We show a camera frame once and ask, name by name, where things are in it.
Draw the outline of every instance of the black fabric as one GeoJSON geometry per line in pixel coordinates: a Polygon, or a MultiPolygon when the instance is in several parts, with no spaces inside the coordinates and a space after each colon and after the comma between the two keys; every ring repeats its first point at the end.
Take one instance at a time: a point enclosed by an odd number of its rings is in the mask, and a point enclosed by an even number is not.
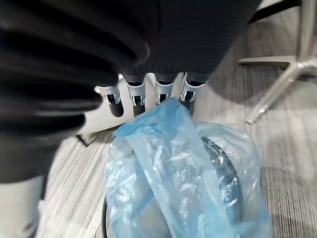
{"type": "MultiPolygon", "coordinates": [[[[160,27],[157,37],[149,42],[149,59],[142,65],[121,71],[126,74],[211,73],[260,2],[160,0],[160,27]]],[[[136,17],[143,13],[136,10],[130,14],[136,17]]]]}
{"type": "Polygon", "coordinates": [[[118,72],[213,72],[260,1],[0,0],[0,183],[46,176],[118,72]]]}

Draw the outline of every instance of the robotic hand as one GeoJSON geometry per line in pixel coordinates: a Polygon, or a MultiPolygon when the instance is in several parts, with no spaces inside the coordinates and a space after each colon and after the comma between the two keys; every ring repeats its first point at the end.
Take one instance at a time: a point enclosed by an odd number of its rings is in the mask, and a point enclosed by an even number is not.
{"type": "Polygon", "coordinates": [[[159,104],[187,72],[190,107],[260,1],[0,0],[0,238],[34,236],[55,152],[101,104],[96,85],[120,117],[121,73],[137,115],[146,73],[159,104]]]}

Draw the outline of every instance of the black cable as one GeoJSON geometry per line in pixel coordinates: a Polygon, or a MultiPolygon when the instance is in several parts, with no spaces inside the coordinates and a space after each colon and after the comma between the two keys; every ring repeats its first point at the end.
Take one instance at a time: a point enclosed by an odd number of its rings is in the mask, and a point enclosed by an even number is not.
{"type": "Polygon", "coordinates": [[[106,213],[107,213],[107,200],[106,200],[106,196],[105,196],[104,204],[103,204],[103,213],[102,213],[102,218],[101,218],[101,228],[102,228],[103,238],[107,238],[106,213]]]}
{"type": "Polygon", "coordinates": [[[259,21],[263,18],[267,18],[269,16],[272,16],[276,13],[279,13],[281,11],[287,10],[289,8],[295,7],[295,6],[300,6],[301,1],[300,0],[283,0],[279,1],[277,3],[274,3],[272,5],[269,5],[267,7],[264,7],[254,14],[252,19],[249,21],[248,24],[252,24],[256,21],[259,21]]]}

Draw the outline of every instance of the white cylinder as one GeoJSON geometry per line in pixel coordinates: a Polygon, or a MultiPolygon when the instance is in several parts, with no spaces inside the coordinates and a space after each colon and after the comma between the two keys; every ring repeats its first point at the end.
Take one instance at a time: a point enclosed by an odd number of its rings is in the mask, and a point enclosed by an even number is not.
{"type": "Polygon", "coordinates": [[[0,238],[28,238],[39,222],[43,177],[0,184],[0,238]]]}

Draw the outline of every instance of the blue plastic bag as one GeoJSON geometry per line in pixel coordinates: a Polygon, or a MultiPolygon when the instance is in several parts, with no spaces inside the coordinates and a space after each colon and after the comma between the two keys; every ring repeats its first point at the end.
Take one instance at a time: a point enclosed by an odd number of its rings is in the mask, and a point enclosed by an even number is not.
{"type": "Polygon", "coordinates": [[[252,140],[170,99],[121,126],[106,167],[116,237],[271,237],[252,140]]]}

